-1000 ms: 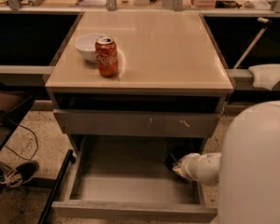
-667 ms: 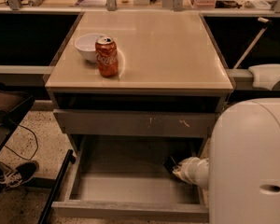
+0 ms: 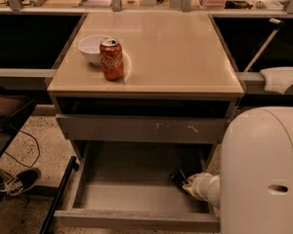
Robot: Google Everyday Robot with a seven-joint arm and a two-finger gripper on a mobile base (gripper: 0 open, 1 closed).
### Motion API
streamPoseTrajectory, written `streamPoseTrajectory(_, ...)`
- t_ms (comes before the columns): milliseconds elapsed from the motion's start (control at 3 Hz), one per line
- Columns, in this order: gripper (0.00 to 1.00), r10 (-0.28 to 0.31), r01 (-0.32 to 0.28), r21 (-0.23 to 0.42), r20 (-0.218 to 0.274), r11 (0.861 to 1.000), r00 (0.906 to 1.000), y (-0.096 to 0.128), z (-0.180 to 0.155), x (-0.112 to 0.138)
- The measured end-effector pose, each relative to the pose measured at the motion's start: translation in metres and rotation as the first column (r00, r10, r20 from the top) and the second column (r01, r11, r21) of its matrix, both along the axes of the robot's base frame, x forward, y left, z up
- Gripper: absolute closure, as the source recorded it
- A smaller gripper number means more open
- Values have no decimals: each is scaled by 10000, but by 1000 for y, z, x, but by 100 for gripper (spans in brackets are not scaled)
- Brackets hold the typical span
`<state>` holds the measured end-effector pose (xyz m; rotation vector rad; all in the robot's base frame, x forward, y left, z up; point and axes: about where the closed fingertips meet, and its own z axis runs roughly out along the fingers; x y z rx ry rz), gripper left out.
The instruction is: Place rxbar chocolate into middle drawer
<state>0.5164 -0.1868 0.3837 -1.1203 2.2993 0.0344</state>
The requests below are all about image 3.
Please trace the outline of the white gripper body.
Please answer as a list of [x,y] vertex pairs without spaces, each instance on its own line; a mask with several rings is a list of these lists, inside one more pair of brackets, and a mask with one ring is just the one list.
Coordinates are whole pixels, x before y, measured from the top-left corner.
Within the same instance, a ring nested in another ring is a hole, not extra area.
[[214,208],[220,208],[220,177],[208,173],[191,175],[183,189],[193,198],[205,201]]

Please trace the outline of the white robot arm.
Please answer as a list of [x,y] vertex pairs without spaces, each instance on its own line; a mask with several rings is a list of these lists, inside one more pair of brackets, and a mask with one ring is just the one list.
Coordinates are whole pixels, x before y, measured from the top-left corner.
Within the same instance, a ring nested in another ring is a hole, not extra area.
[[293,107],[259,107],[231,121],[218,175],[184,189],[221,211],[221,234],[293,234]]

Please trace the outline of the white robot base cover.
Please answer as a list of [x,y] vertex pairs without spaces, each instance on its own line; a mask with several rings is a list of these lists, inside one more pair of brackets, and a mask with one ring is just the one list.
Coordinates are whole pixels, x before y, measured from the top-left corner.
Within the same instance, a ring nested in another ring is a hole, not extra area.
[[293,67],[273,67],[260,71],[265,79],[264,90],[284,95],[285,92],[293,85]]

